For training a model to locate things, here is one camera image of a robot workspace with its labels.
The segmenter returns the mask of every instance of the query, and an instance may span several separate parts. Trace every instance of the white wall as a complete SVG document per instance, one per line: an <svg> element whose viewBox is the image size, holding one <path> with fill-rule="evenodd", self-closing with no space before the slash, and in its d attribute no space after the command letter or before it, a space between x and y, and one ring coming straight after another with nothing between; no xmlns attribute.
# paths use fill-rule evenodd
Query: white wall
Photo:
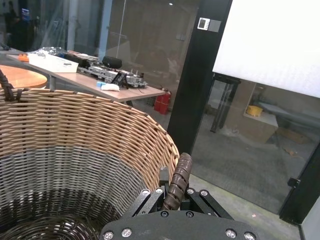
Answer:
<svg viewBox="0 0 320 240"><path fill-rule="evenodd" d="M305 240L319 239L320 228L320 197L315 202L314 206L310 210L302 223L302 229L304 232Z"/></svg>
<svg viewBox="0 0 320 240"><path fill-rule="evenodd" d="M213 71L320 98L318 0L233 0Z"/></svg>

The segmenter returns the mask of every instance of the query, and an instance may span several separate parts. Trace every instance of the desk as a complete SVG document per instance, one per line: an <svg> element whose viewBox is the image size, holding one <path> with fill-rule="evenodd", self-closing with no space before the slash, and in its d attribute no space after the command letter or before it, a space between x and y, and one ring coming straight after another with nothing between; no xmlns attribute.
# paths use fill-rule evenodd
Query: desk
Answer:
<svg viewBox="0 0 320 240"><path fill-rule="evenodd" d="M19 54L24 54L23 51L20 51L20 50L17 50L17 49L14 49L14 48L11 48L10 50L8 51L5 51L5 50L0 50L0 54L4 54L4 55L19 55Z"/></svg>
<svg viewBox="0 0 320 240"><path fill-rule="evenodd" d="M21 62L18 60L17 55L6 55L9 59ZM83 88L84 90L88 90L97 96L112 99L116 102L129 102L131 100L150 98L155 96L160 96L165 94L164 91L159 89L146 86L145 88L129 88L124 89L121 88L120 91L102 91L100 87L97 87L97 80L93 77L81 74L81 73L60 73L60 72L51 72L46 69L33 66L28 62L21 62L24 65L37 69L43 73L50 75L50 89L54 90L56 88L56 78L66 81L70 84L76 85L78 87Z"/></svg>
<svg viewBox="0 0 320 240"><path fill-rule="evenodd" d="M43 88L47 84L47 78L34 71L5 65L0 69L14 88Z"/></svg>

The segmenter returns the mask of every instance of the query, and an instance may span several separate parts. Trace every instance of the gray floor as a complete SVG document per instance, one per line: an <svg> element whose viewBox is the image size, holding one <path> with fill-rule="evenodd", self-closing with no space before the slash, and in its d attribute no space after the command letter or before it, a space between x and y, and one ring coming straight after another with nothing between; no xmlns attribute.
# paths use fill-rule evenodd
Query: gray floor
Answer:
<svg viewBox="0 0 320 240"><path fill-rule="evenodd" d="M165 129L168 127L170 114L154 111L143 100L134 101L134 105ZM299 176L319 135L305 132L310 142L297 144L275 134L266 144L260 144L224 129L211 132L213 119L212 115L203 116L192 152L192 173L277 214L291 189L287 185L289 178ZM296 155L291 156L285 149Z"/></svg>
<svg viewBox="0 0 320 240"><path fill-rule="evenodd" d="M278 215L194 175L190 177L189 184L196 191L208 190L236 221L254 227L261 240L300 240L298 227L280 220Z"/></svg>
<svg viewBox="0 0 320 240"><path fill-rule="evenodd" d="M21 67L1 55L0 64ZM78 87L64 81L57 81L57 89L81 92ZM133 104L167 129L170 113L162 115L154 111L145 100L136 100ZM307 152L300 154L303 155L302 158L291 157L279 151L274 144L262 146L226 133L215 134L209 131L212 121L213 116L204 115L192 153L192 173L207 181L192 176L191 187L209 190L236 220L254 226L262 240L300 239L297 227L281 221L276 214L249 201L277 212L289 191L286 184L289 175L300 172Z"/></svg>

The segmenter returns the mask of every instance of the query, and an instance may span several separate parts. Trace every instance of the wicker basket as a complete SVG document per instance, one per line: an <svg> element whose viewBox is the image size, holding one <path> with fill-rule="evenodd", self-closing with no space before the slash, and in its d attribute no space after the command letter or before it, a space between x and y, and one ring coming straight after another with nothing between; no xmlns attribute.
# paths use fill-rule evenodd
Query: wicker basket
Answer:
<svg viewBox="0 0 320 240"><path fill-rule="evenodd" d="M109 99L0 90L0 239L95 240L178 150L149 115Z"/></svg>

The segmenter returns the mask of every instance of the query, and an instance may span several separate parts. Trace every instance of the concrete floor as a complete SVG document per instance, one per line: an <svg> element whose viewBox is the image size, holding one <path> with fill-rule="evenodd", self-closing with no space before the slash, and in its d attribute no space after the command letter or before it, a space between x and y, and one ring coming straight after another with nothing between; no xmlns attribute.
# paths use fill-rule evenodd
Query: concrete floor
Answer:
<svg viewBox="0 0 320 240"><path fill-rule="evenodd" d="M254 227L261 240L300 240L298 227L282 221L274 213L194 175L190 176L189 185L196 191L208 190L236 221Z"/></svg>

